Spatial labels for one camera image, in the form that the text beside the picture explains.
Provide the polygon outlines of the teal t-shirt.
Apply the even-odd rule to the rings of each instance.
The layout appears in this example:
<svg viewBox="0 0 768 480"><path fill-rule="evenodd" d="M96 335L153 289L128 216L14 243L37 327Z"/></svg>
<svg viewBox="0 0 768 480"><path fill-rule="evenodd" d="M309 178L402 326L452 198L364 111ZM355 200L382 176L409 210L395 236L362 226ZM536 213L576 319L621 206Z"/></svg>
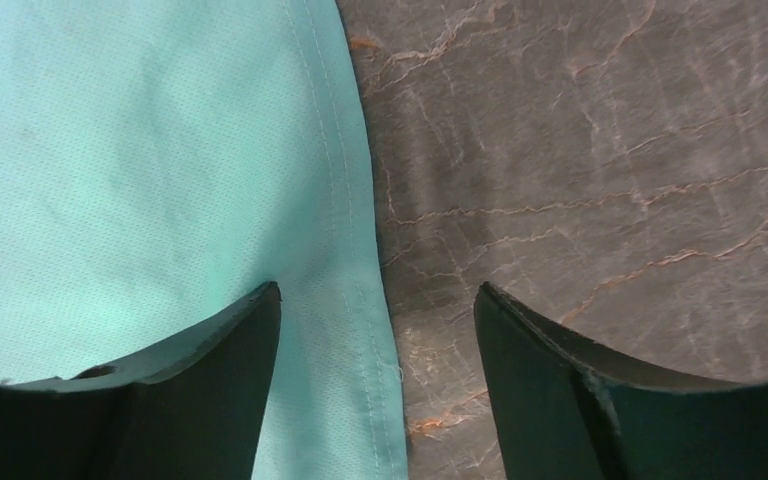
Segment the teal t-shirt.
<svg viewBox="0 0 768 480"><path fill-rule="evenodd" d="M257 479L404 479L372 162L333 1L0 1L0 383L282 292Z"/></svg>

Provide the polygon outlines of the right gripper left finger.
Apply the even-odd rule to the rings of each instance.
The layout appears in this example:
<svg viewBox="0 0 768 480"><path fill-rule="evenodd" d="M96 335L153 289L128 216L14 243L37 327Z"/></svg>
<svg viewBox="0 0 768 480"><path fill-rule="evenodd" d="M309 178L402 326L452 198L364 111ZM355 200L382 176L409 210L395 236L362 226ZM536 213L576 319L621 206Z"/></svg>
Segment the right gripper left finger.
<svg viewBox="0 0 768 480"><path fill-rule="evenodd" d="M248 479L273 377L281 293L70 379L0 386L0 479Z"/></svg>

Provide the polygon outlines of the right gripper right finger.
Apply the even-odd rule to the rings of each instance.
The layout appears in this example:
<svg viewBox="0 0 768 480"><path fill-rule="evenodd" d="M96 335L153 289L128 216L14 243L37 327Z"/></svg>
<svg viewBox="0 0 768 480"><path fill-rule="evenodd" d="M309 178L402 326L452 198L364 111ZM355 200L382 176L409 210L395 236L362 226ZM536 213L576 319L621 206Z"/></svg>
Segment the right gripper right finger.
<svg viewBox="0 0 768 480"><path fill-rule="evenodd" d="M474 319L510 479L768 479L768 382L631 357L491 283Z"/></svg>

